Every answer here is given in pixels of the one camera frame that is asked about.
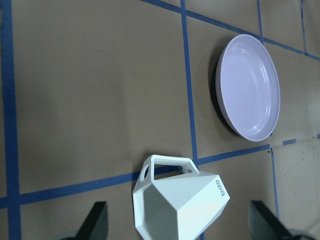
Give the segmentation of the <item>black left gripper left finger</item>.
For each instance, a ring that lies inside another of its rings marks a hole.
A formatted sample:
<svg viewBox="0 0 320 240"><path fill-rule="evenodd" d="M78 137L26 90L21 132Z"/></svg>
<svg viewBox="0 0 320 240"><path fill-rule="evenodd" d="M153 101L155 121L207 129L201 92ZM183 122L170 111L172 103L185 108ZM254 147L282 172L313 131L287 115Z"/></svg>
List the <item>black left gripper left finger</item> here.
<svg viewBox="0 0 320 240"><path fill-rule="evenodd" d="M94 203L89 214L78 230L76 240L106 240L108 237L108 204L106 201Z"/></svg>

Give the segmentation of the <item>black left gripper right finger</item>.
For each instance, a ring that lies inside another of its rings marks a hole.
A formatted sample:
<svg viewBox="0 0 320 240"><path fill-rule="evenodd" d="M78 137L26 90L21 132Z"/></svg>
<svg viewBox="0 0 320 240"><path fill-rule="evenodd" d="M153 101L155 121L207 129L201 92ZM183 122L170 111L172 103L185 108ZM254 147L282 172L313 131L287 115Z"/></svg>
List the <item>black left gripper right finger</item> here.
<svg viewBox="0 0 320 240"><path fill-rule="evenodd" d="M253 240L292 240L292 234L260 200L249 205L249 232Z"/></svg>

